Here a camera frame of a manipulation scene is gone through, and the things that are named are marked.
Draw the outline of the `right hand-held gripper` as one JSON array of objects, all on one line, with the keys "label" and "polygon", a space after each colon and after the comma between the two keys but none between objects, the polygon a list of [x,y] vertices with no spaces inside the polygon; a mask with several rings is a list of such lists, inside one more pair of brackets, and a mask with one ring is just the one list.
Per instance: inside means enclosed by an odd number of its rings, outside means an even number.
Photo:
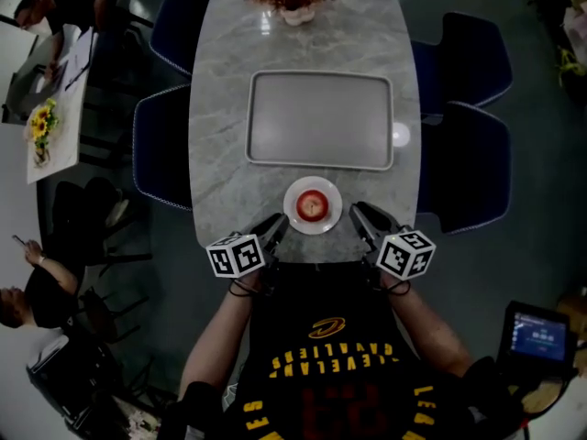
[{"label": "right hand-held gripper", "polygon": [[349,217],[360,239],[375,247],[365,257],[368,264],[397,282],[427,272],[437,246],[421,231],[400,231],[394,217],[364,201],[351,205]]}]

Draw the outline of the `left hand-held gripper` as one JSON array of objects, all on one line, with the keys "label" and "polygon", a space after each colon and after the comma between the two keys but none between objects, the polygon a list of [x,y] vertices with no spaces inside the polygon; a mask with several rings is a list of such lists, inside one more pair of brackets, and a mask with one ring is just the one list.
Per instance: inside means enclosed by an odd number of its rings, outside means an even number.
[{"label": "left hand-held gripper", "polygon": [[230,294],[272,294],[269,283],[261,281],[257,287],[244,279],[273,266],[275,249],[282,243],[289,225],[286,214],[275,213],[254,225],[250,234],[235,233],[205,248],[215,276],[230,280]]}]

